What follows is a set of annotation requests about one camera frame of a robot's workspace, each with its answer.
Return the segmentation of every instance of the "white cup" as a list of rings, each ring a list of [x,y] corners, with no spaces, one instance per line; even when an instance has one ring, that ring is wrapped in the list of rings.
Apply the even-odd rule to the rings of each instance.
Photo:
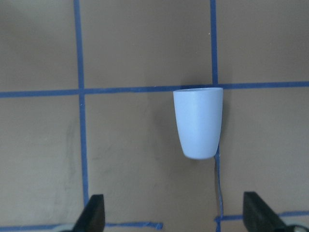
[[[220,139],[223,89],[190,88],[176,90],[173,94],[184,155],[197,160],[213,157]]]

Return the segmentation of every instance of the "blue tape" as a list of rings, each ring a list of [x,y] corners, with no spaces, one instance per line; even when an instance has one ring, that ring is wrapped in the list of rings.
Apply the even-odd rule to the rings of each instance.
[[[0,92],[0,98],[46,97],[77,95],[78,89]]]
[[[77,68],[78,68],[78,88],[84,89],[83,39],[82,39],[82,24],[81,24],[79,0],[74,0],[74,18],[75,18],[76,52],[77,52]]]
[[[30,226],[2,226],[0,227],[0,231],[44,231],[51,230],[56,226],[60,226],[61,224],[55,225],[30,225]],[[162,223],[157,222],[127,222],[127,223],[106,223],[105,227],[137,227],[137,228],[155,228],[156,230],[163,229]]]
[[[278,214],[279,217],[299,217],[309,216],[309,211],[290,211]]]
[[[82,156],[82,175],[83,175],[83,194],[84,205],[89,201],[88,193],[88,166],[87,166],[87,142],[86,142],[86,112],[85,112],[85,96],[79,96],[79,116],[81,131],[81,156]]]
[[[211,63],[212,63],[212,84],[216,86],[218,85],[216,0],[211,0]]]
[[[119,87],[119,88],[86,88],[85,94],[107,93],[145,93],[145,92],[169,92],[186,88],[203,88],[212,85],[186,85],[186,86],[154,86],[154,87]]]
[[[85,112],[85,95],[84,95],[83,41],[82,41],[82,25],[81,25],[79,0],[74,0],[74,18],[75,18],[75,32],[76,32],[77,67],[78,67],[83,195],[84,195],[84,205],[87,205],[89,201],[89,193],[88,193],[88,167],[87,167],[87,143],[86,143],[86,112]]]
[[[218,84],[224,89],[246,88],[284,88],[284,87],[309,87],[309,81],[298,82],[268,82],[268,83],[235,83]],[[149,87],[116,87],[116,88],[86,88],[63,90],[39,90],[39,91],[13,91],[0,92],[0,98],[45,97],[66,96],[77,94],[108,94],[108,93],[144,93],[144,92],[169,92],[185,88],[214,87],[214,85],[187,85],[187,86],[149,86]]]
[[[223,198],[221,192],[221,184],[220,184],[220,147],[218,146],[217,152],[214,156],[216,166],[217,166],[217,180],[218,180],[218,199],[219,199],[219,207],[220,207],[220,218],[223,218]]]
[[[224,89],[309,87],[309,81],[219,84]]]
[[[51,230],[57,225],[31,225],[31,226],[3,226],[0,227],[0,231],[43,231],[43,230]]]
[[[106,227],[151,227],[156,230],[163,229],[162,223],[153,223],[153,222],[128,222],[128,223],[107,223]]]
[[[217,222],[216,232],[221,232],[221,220],[215,220]]]
[[[279,217],[301,217],[309,216],[309,211],[288,211],[278,214]],[[242,215],[226,215],[223,217],[216,217],[215,221],[236,221],[242,220]]]

